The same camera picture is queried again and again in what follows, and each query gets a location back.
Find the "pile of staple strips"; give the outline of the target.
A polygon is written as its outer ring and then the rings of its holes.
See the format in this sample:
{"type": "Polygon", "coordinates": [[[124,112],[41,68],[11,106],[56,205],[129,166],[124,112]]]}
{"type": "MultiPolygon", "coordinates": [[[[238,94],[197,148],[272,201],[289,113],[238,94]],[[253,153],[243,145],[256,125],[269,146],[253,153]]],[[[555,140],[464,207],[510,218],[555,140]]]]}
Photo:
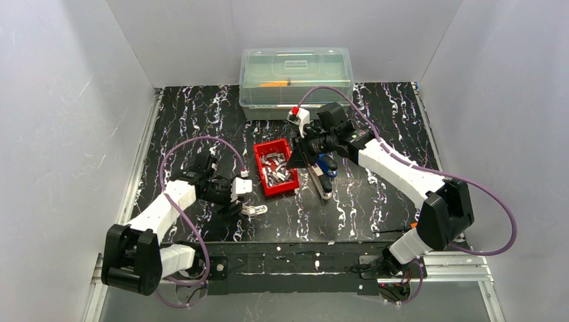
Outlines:
{"type": "Polygon", "coordinates": [[[286,167],[285,154],[273,152],[260,157],[261,172],[269,187],[293,181],[292,172],[286,167]]]}

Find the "black silver stapler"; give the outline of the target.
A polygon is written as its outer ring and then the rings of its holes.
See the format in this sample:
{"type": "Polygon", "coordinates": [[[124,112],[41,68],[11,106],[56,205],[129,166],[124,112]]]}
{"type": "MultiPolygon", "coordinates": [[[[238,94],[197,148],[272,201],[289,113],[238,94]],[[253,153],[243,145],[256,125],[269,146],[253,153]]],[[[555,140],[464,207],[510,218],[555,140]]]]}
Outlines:
{"type": "Polygon", "coordinates": [[[332,184],[328,175],[326,175],[318,165],[308,167],[308,171],[321,198],[325,201],[331,199],[332,184]]]}

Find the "blue stapler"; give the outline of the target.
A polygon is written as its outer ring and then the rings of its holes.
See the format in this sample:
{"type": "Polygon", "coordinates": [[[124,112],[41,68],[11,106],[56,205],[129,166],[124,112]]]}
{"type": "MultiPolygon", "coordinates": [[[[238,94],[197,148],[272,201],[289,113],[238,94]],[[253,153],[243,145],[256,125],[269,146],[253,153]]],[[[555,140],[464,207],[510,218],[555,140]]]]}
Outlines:
{"type": "Polygon", "coordinates": [[[330,155],[320,154],[316,163],[328,177],[335,178],[338,175],[338,164],[330,155]]]}

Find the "clear plastic storage box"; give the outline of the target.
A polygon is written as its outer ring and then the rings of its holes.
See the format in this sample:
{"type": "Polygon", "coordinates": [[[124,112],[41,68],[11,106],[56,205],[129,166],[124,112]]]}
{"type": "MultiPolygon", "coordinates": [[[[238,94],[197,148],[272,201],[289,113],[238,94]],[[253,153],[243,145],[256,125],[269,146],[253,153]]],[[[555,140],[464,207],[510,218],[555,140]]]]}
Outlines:
{"type": "Polygon", "coordinates": [[[348,49],[253,48],[242,53],[239,104],[248,120],[285,120],[302,97],[318,86],[353,95],[348,49]],[[291,85],[259,87],[270,81],[291,81],[291,85]]]}

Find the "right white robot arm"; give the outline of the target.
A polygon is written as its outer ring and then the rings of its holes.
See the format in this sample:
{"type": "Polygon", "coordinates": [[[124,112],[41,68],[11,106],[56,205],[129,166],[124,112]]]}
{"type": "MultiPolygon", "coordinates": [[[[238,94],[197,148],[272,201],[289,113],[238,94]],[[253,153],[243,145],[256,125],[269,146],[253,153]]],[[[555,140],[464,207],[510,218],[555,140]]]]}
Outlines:
{"type": "Polygon", "coordinates": [[[382,251],[377,268],[395,272],[431,251],[442,251],[474,223],[464,181],[416,169],[408,158],[375,138],[372,130],[355,127],[338,103],[320,107],[317,117],[319,124],[313,125],[306,109],[289,111],[287,121],[298,131],[288,168],[309,168],[319,155],[336,152],[378,174],[420,210],[417,225],[382,251]]]}

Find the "orange handled screwdriver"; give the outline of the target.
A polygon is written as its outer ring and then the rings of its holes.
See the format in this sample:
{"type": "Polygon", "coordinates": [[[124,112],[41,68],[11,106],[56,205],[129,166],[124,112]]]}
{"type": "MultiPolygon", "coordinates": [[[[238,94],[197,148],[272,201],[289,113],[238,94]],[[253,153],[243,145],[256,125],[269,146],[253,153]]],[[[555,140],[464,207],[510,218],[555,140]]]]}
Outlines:
{"type": "Polygon", "coordinates": [[[405,233],[413,228],[417,227],[417,223],[411,223],[410,225],[406,225],[403,227],[392,228],[392,229],[384,229],[384,230],[376,230],[373,233],[382,234],[382,233],[405,233]]]}

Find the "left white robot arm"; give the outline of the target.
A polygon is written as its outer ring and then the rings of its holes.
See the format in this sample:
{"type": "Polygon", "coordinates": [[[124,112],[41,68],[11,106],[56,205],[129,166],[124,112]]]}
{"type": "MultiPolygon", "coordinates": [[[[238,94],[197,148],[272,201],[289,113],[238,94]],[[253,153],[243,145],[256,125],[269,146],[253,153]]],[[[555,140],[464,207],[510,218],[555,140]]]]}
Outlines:
{"type": "Polygon", "coordinates": [[[195,246],[161,245],[166,232],[185,209],[203,200],[219,206],[221,216],[242,211],[239,199],[252,192],[252,181],[243,171],[232,179],[217,175],[218,161],[199,154],[186,168],[172,175],[165,190],[137,217],[107,231],[101,281],[107,286],[142,295],[152,294],[163,278],[205,261],[195,246]]]}

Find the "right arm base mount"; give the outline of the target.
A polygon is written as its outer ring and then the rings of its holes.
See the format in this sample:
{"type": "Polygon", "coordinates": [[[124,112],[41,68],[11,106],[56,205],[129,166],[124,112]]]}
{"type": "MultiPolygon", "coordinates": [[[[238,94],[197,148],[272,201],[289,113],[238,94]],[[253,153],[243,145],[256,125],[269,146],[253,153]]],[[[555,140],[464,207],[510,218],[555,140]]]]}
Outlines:
{"type": "Polygon", "coordinates": [[[423,258],[400,264],[391,257],[384,259],[382,255],[361,255],[347,271],[363,279],[395,279],[397,284],[408,284],[413,278],[427,277],[423,258]]]}

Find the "orange tool inside box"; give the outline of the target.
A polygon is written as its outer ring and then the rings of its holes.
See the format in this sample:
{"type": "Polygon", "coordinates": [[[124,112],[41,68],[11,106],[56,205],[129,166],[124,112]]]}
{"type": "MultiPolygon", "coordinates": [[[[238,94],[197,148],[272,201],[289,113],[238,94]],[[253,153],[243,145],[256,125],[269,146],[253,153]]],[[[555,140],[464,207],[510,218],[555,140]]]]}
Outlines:
{"type": "Polygon", "coordinates": [[[291,85],[290,80],[270,81],[259,84],[259,87],[287,87],[291,85]]]}

